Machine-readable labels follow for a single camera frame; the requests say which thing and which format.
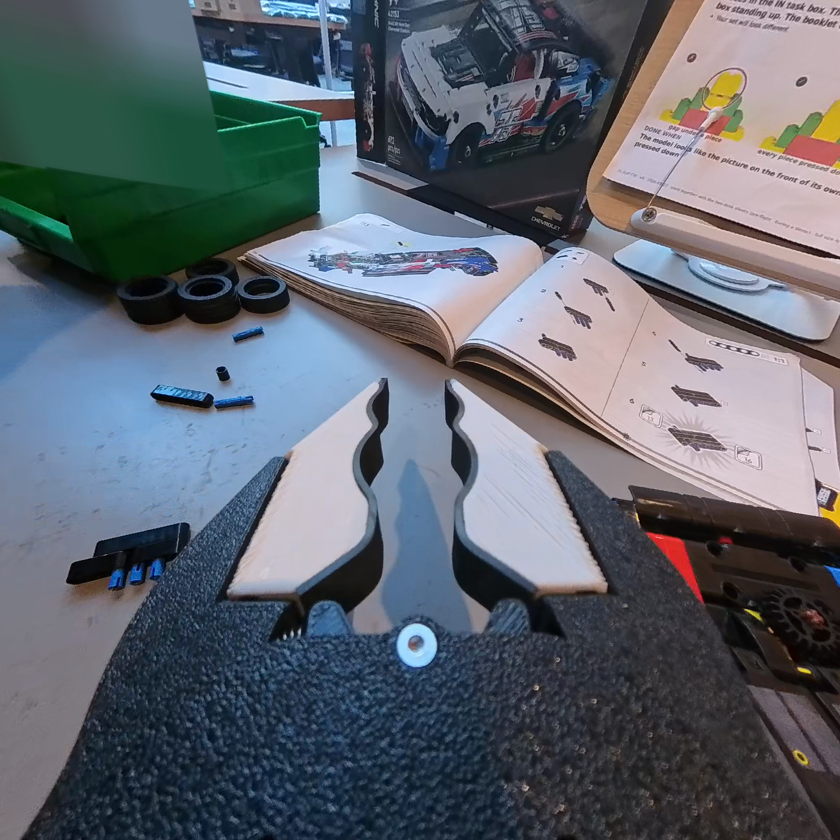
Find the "black brick beam with holes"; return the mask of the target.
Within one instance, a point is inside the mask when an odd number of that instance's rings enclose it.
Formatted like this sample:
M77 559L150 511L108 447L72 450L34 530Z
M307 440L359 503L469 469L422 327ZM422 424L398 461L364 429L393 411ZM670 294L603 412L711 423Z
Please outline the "black brick beam with holes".
M173 385L158 385L150 396L159 403L189 406L194 408L209 408L214 404L214 396L209 392L201 392Z

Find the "wood-trimmed long desk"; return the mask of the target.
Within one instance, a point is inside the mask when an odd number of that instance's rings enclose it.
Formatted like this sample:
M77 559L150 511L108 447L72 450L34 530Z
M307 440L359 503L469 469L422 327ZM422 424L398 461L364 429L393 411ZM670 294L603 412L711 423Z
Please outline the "wood-trimmed long desk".
M203 66L211 91L318 112L327 121L354 119L352 91L331 91L213 62Z

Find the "red white blue toy car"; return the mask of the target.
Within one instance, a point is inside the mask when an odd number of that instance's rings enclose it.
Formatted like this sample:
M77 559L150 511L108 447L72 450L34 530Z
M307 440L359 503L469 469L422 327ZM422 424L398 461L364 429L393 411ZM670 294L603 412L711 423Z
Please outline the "red white blue toy car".
M832 518L631 486L616 504L705 603L765 727L839 837L839 531Z

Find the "small black brick beam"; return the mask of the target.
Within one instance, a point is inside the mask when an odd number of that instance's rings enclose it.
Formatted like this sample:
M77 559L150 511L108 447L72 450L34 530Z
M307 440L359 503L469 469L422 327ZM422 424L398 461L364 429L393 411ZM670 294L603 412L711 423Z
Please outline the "small black brick beam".
M127 559L128 552L121 550L76 561L69 567L66 583L82 585L104 578L109 579L113 570L118 568L125 570Z

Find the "white plastic stand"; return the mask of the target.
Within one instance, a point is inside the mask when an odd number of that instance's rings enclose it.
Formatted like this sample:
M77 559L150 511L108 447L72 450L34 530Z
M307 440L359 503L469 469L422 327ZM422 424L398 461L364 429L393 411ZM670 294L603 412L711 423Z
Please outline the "white plastic stand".
M839 316L839 262L647 206L637 240L614 261L648 279L801 340L830 337Z

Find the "black toy car box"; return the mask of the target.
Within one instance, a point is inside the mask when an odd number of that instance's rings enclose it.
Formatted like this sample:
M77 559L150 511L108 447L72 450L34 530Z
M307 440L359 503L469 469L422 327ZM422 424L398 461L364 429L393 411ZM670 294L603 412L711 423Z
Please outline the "black toy car box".
M581 234L592 163L670 6L352 2L357 155L541 245Z

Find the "short black brick beam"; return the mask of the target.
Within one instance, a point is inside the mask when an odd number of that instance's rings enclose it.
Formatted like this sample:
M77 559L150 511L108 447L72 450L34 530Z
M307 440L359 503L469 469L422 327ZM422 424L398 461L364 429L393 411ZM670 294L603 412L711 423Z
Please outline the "short black brick beam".
M158 542L150 542L128 550L128 559L125 565L128 569L136 565L148 566L155 560L161 560L167 564L187 545L188 541L182 538L166 539Z

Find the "open instruction booklet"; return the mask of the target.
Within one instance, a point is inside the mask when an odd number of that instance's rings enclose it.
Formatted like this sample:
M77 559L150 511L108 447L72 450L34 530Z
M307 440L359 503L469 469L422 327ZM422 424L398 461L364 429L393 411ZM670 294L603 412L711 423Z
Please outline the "open instruction booklet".
M481 365L730 501L838 521L833 390L791 353L682 322L584 248L422 234L376 215L242 256L447 366Z

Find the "green plastic bin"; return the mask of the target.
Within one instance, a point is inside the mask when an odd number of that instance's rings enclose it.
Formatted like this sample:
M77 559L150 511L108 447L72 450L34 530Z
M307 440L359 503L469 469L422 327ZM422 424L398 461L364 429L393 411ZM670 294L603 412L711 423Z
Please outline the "green plastic bin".
M166 274L319 211L320 117L209 94L229 172L200 190L2 163L1 228L114 282Z

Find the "white desk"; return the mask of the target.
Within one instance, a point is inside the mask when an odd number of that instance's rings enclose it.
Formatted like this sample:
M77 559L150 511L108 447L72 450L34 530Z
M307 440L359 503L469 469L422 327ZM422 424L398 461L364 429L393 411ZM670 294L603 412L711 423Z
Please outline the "white desk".
M29 249L2 276L2 838L826 837L717 625L611 502L678 479L296 292L235 343L143 328ZM291 604L226 589L287 453L382 378L381 578L281 641ZM456 582L450 379L548 449L602 563L607 594L536 605L548 631ZM66 583L172 538L158 581Z

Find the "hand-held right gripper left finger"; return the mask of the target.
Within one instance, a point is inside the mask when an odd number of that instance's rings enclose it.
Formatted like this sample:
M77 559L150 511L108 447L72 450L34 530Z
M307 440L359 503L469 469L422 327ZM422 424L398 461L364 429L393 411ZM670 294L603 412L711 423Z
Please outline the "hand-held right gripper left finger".
M382 534L371 484L383 465L386 378L290 450L226 589L231 601L316 602L352 611L377 586Z

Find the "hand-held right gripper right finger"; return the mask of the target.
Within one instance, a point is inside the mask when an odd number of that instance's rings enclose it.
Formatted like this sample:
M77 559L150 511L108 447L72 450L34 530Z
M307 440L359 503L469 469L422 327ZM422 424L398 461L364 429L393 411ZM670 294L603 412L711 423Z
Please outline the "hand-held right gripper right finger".
M504 599L607 593L607 581L548 461L548 449L464 385L445 384L455 501L453 568L487 610Z

